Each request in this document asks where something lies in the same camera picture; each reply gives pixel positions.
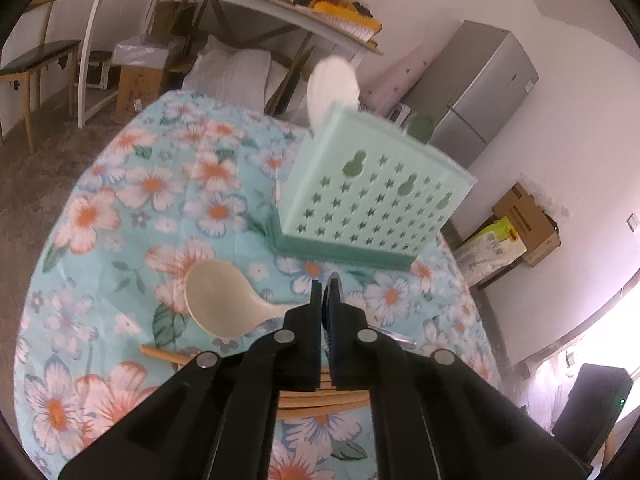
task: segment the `light blue tablecloth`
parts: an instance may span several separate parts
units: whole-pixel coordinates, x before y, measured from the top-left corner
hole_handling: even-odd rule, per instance
[[[476,307],[438,236],[412,272],[303,262],[268,249],[264,223],[305,131],[202,95],[170,92],[117,135],[78,181],[38,261],[15,353],[23,446],[48,478],[174,373],[140,344],[241,352],[281,322],[235,339],[190,319],[182,288],[197,261],[232,261],[273,303],[308,300],[342,277],[371,322],[451,348],[498,374]],[[278,423],[270,478],[375,478],[368,408]]]

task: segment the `metal bolt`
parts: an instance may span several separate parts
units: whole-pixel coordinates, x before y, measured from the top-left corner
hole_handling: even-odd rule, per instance
[[[358,339],[363,343],[373,343],[376,339],[378,339],[378,334],[375,330],[370,328],[363,328],[358,332]]]
[[[282,329],[273,334],[273,338],[278,343],[286,344],[291,343],[296,338],[296,335],[291,330]]]
[[[218,356],[213,352],[203,352],[196,357],[196,364],[200,368],[211,368],[218,362]]]
[[[436,362],[441,365],[449,366],[452,365],[456,361],[456,357],[451,350],[436,350],[433,353],[433,358],[436,359]]]

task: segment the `wooden chair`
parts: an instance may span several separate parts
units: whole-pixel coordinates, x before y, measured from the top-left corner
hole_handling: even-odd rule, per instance
[[[35,145],[33,141],[33,124],[31,122],[31,75],[35,74],[35,100],[36,109],[40,108],[40,82],[42,69],[52,63],[59,62],[64,68],[68,64],[68,99],[69,114],[74,113],[74,83],[76,81],[76,63],[78,62],[78,49],[80,40],[63,40],[45,43],[47,37],[47,29],[49,28],[49,19],[53,4],[58,0],[33,0],[25,12],[37,9],[41,6],[48,5],[45,15],[44,24],[40,33],[40,44],[36,48],[22,54],[6,66],[0,69],[0,82],[10,81],[17,89],[16,83],[22,86],[22,102],[24,107],[24,124],[27,130],[27,140],[29,141],[29,149],[33,154]],[[71,55],[71,63],[67,63],[68,56]],[[0,143],[4,144],[2,136],[2,126],[0,124]]]

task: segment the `refrigerator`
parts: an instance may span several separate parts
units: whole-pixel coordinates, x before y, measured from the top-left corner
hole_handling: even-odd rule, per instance
[[[537,82],[513,33],[465,21],[389,117],[468,168]]]

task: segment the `perforated plastic basket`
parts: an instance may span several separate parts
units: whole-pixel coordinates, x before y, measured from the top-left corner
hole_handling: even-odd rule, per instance
[[[333,104],[300,147],[271,244],[305,259],[405,269],[475,182],[388,121]]]

